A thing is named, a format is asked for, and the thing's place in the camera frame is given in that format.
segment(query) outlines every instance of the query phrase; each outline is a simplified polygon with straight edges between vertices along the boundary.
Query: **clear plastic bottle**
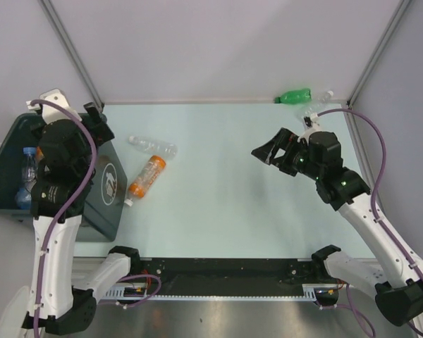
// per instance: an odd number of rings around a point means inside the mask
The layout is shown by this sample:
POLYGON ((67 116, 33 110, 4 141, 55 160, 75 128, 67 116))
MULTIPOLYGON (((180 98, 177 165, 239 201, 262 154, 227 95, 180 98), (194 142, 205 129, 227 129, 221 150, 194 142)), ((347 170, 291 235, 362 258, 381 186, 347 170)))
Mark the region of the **clear plastic bottle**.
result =
POLYGON ((25 158, 22 163, 22 185, 16 194, 16 203, 21 209, 30 209, 31 207, 31 189, 36 183, 37 164, 36 148, 25 147, 23 149, 25 158))
POLYGON ((312 96, 312 102, 300 109, 297 112, 297 117, 302 120, 305 116, 311 116, 313 113, 321 113, 326 104, 332 99, 332 96, 333 92, 331 90, 320 93, 316 97, 312 96))
POLYGON ((165 160, 172 160, 177 154, 177 146, 175 144, 150 137, 130 136, 128 141, 139 151, 160 156, 165 160))
POLYGON ((157 179, 158 175, 166 167, 166 162, 159 156, 153 156, 146 163, 141 173, 130 184, 127 191, 127 199, 124 201, 128 206, 133 205, 133 199, 141 199, 157 179))

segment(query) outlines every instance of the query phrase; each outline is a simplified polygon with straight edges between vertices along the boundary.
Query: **white circular logo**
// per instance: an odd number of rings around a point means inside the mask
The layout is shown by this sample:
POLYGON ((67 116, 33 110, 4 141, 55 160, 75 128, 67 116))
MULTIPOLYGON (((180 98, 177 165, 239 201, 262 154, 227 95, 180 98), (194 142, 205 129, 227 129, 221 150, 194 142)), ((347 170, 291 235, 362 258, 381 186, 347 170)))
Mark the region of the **white circular logo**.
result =
POLYGON ((113 163, 108 163, 102 174, 102 199, 106 206, 113 203, 118 191, 118 174, 113 163))

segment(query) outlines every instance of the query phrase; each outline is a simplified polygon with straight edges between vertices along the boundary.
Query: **orange bottle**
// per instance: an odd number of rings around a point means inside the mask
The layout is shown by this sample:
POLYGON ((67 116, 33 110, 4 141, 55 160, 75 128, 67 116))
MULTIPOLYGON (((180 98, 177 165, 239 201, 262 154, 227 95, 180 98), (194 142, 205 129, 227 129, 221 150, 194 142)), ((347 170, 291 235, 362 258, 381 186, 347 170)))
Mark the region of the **orange bottle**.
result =
POLYGON ((166 167, 166 162, 159 156, 153 156, 146 163, 141 173, 135 178, 128 188, 128 198, 124 201, 128 206, 133 205, 133 199, 141 199, 145 196, 149 188, 154 184, 155 179, 166 167))

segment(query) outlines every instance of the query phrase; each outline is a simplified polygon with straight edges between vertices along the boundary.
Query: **gray container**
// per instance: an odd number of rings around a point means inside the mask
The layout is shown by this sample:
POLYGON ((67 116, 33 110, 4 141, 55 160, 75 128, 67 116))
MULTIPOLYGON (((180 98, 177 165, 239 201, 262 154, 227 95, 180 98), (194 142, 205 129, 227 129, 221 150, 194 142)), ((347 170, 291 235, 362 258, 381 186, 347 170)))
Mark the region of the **gray container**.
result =
MULTIPOLYGON (((80 114, 83 119, 88 114, 80 114)), ((37 146, 37 139, 31 133, 31 127, 42 122, 42 117, 35 113, 26 113, 17 117, 0 147, 0 214, 11 216, 23 223, 32 224, 29 210, 21 210, 14 199, 20 187, 20 166, 23 161, 24 146, 37 146)), ((96 173, 91 192, 88 194, 83 213, 82 225, 77 241, 110 242, 116 238, 125 200, 127 176, 114 150, 107 142, 99 148, 96 173), (106 181, 113 177, 117 180, 117 190, 110 193, 106 181)))

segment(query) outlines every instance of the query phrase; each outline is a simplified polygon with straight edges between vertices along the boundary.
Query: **wall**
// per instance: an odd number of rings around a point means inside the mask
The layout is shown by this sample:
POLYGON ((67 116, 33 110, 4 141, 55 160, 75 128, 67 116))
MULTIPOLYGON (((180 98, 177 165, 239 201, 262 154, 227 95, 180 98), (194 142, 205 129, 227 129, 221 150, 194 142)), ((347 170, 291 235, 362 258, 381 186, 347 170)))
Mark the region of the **wall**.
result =
MULTIPOLYGON (((381 185, 385 212, 423 256, 423 0, 406 13, 355 109, 373 119, 386 140, 387 169, 381 185)), ((364 123, 358 126, 377 173, 379 141, 364 123)))
POLYGON ((102 100, 347 99, 399 0, 53 0, 102 100))
MULTIPOLYGON (((79 108, 91 101, 37 1, 0 0, 0 142, 25 102, 55 87, 79 108)), ((32 229, 0 218, 0 317, 30 284, 33 242, 32 229)))

